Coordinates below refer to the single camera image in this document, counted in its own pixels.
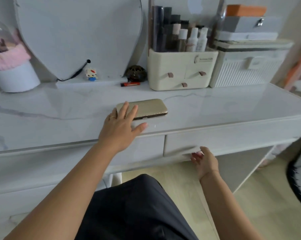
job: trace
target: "gray box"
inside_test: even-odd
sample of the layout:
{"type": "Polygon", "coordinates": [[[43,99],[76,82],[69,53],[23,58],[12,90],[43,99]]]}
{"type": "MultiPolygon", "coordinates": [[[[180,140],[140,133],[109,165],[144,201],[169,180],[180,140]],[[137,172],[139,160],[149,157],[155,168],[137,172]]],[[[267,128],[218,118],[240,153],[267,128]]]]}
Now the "gray box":
{"type": "Polygon", "coordinates": [[[281,28],[280,17],[227,16],[222,30],[232,33],[279,33],[281,28]]]}

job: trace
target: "white marble desktop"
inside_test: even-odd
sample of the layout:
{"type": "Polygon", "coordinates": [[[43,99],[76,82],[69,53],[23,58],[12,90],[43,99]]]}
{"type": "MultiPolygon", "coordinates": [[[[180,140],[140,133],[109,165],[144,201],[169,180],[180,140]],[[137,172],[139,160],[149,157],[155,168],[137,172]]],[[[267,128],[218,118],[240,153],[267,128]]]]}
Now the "white marble desktop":
{"type": "Polygon", "coordinates": [[[45,83],[0,94],[0,152],[96,140],[116,104],[154,98],[164,101],[168,115],[143,120],[149,124],[144,135],[301,116],[301,98],[272,84],[157,92],[147,83],[76,88],[45,83]]]}

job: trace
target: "hand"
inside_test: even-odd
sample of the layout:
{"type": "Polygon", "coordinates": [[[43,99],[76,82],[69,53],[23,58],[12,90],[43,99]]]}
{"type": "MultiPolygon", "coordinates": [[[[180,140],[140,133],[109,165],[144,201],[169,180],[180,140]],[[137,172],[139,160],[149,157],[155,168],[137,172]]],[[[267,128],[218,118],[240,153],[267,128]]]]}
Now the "hand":
{"type": "Polygon", "coordinates": [[[135,137],[147,128],[147,123],[142,123],[135,129],[131,128],[138,106],[135,105],[131,112],[126,115],[128,105],[128,102],[124,103],[118,116],[116,108],[113,109],[113,112],[105,119],[104,126],[98,137],[98,143],[110,146],[116,153],[125,150],[135,137]]]}
{"type": "Polygon", "coordinates": [[[201,146],[200,149],[201,152],[192,153],[190,158],[196,166],[199,181],[210,173],[219,173],[216,157],[207,147],[201,146]]]}

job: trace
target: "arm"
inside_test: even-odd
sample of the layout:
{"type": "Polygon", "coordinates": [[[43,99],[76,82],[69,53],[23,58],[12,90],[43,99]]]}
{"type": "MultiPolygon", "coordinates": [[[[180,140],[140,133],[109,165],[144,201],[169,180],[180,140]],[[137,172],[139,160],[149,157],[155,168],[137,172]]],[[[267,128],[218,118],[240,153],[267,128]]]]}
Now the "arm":
{"type": "Polygon", "coordinates": [[[86,209],[112,160],[126,149],[147,126],[131,129],[137,106],[126,116],[128,103],[116,116],[106,118],[99,140],[49,195],[5,238],[5,240],[73,240],[86,209]]]}
{"type": "Polygon", "coordinates": [[[218,171],[218,161],[206,147],[192,153],[198,178],[221,240],[263,240],[246,217],[218,171]]]}

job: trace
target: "black pants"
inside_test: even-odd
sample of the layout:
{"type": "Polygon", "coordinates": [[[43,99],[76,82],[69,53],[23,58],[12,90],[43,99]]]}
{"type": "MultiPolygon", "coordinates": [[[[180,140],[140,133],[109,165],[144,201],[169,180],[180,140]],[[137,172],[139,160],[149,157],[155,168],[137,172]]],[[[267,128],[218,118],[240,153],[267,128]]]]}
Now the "black pants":
{"type": "Polygon", "coordinates": [[[75,240],[198,240],[159,182],[147,174],[94,193],[75,240]]]}

